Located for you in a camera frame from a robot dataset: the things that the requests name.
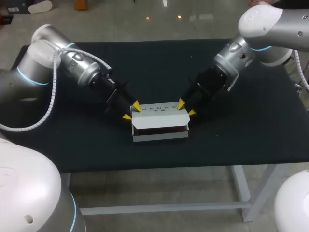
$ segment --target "white metal frame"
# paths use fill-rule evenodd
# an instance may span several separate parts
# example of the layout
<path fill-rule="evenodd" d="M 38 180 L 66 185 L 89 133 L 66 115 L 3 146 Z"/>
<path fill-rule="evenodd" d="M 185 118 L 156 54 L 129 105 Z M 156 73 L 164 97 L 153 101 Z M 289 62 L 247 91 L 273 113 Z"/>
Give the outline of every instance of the white metal frame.
<path fill-rule="evenodd" d="M 98 207 L 81 209 L 83 215 L 125 214 L 187 210 L 211 210 L 211 209 L 242 209 L 244 222 L 253 221 L 258 215 L 267 199 L 277 188 L 279 178 L 283 176 L 287 164 L 269 164 L 257 188 L 250 196 L 247 180 L 242 166 L 232 166 L 233 177 L 239 196 L 239 202 L 222 203 L 196 203 L 196 204 L 156 204 L 156 205 L 132 205 L 115 207 Z M 65 186 L 70 184 L 70 173 L 61 175 Z"/>

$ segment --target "box flap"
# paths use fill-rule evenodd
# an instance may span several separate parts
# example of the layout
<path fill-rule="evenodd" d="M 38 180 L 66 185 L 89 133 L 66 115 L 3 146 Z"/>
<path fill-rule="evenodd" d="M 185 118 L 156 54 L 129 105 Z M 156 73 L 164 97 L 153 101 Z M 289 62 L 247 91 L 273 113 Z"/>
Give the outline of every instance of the box flap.
<path fill-rule="evenodd" d="M 190 116 L 186 109 L 177 110 L 178 102 L 140 105 L 141 112 L 132 110 L 136 129 L 186 126 Z"/>

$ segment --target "table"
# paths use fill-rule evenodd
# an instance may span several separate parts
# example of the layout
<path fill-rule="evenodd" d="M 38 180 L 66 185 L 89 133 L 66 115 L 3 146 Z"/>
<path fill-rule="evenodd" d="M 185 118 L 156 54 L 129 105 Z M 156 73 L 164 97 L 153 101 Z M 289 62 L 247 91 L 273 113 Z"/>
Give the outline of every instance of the table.
<path fill-rule="evenodd" d="M 110 64 L 113 78 L 130 80 L 128 90 L 147 104 L 177 101 L 188 87 L 187 78 L 210 66 L 227 41 L 77 45 Z M 25 51 L 23 47 L 14 67 Z M 146 143 L 133 143 L 130 125 L 104 115 L 100 100 L 87 88 L 79 88 L 61 72 L 58 79 L 51 117 L 36 130 L 4 133 L 12 142 L 45 154 L 63 173 L 231 165 L 240 198 L 231 203 L 82 209 L 85 215 L 243 208 L 244 221 L 252 221 L 286 163 L 309 161 L 309 119 L 283 67 L 254 62 L 229 93 L 222 91 L 211 102 L 206 120 L 190 127 L 187 140 Z M 8 113 L 0 122 L 9 126 L 36 122 L 48 102 L 42 99 L 6 106 Z M 241 166 L 248 164 L 269 164 L 251 197 Z"/>

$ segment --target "orange object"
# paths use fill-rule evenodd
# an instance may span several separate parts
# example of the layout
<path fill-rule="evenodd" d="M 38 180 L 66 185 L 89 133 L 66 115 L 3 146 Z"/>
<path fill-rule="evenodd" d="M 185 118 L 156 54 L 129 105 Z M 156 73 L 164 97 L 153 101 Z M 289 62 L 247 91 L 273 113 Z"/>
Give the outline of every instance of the orange object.
<path fill-rule="evenodd" d="M 74 0 L 74 7 L 76 10 L 87 10 L 88 0 Z"/>

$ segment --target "shoe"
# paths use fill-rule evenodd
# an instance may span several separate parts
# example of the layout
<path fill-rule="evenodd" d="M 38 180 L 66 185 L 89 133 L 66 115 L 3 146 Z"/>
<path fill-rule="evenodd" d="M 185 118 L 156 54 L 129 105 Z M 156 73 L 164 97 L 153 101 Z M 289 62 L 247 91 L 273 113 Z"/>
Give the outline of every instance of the shoe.
<path fill-rule="evenodd" d="M 53 7 L 53 4 L 51 1 L 41 1 L 37 4 L 34 4 L 32 6 L 29 6 L 28 10 L 31 14 L 39 13 L 39 12 L 46 12 L 51 10 Z"/>

